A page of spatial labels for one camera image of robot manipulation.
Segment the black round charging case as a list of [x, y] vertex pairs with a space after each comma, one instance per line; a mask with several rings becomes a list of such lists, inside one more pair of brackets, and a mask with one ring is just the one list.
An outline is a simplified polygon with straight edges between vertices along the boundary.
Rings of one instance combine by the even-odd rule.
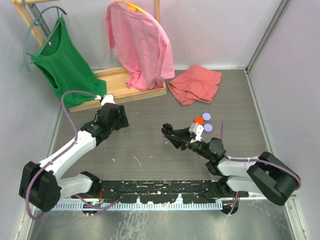
[[162, 125], [161, 132], [164, 135], [172, 135], [173, 126], [169, 123], [165, 123]]

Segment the orange round charging case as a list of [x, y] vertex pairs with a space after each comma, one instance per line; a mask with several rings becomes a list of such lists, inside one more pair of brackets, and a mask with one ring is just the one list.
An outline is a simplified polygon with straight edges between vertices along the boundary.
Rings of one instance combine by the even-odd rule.
[[194, 119], [194, 122], [199, 124], [199, 125], [202, 125], [204, 123], [204, 119], [200, 116], [197, 116], [195, 119]]

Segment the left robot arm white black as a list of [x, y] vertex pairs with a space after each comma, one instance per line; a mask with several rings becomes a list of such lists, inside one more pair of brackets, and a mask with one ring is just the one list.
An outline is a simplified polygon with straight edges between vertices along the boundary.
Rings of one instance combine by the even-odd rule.
[[59, 200], [76, 194], [97, 197], [102, 188], [97, 176], [87, 171], [74, 177], [62, 176], [83, 155], [108, 139], [112, 132], [128, 126], [124, 105], [104, 104], [94, 120], [84, 124], [65, 146], [39, 163], [30, 161], [24, 166], [19, 196], [43, 212], [50, 211]]

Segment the lilac earbud charging case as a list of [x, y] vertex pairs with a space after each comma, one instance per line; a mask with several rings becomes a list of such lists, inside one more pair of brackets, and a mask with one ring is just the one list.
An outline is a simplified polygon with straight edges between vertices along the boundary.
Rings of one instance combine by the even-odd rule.
[[211, 114], [208, 113], [208, 112], [203, 113], [201, 117], [203, 118], [203, 120], [204, 120], [205, 122], [210, 121], [211, 118], [212, 118]]

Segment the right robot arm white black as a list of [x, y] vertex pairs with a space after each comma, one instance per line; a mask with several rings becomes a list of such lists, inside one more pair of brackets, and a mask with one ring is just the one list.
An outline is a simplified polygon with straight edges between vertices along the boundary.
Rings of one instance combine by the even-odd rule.
[[198, 123], [183, 129], [173, 129], [165, 123], [161, 132], [176, 149], [189, 149], [207, 159], [206, 168], [220, 177], [219, 191], [225, 197], [251, 192], [283, 206], [302, 185], [301, 178], [272, 153], [232, 157], [227, 154], [221, 137], [203, 138], [204, 127]]

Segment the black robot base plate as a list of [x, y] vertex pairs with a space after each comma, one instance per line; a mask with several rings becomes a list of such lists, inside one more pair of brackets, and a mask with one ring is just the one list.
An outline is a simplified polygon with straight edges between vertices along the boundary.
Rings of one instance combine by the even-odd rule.
[[101, 198], [105, 203], [119, 200], [124, 204], [215, 203], [221, 198], [234, 198], [236, 192], [226, 183], [214, 180], [103, 180], [97, 193], [81, 193], [84, 199]]

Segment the lilac round charging case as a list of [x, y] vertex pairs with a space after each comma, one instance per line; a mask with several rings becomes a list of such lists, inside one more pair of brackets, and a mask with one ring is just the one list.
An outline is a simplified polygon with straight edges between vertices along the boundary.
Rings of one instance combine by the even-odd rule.
[[210, 123], [206, 123], [204, 126], [203, 126], [203, 129], [206, 133], [211, 133], [214, 129], [214, 127], [210, 124]]

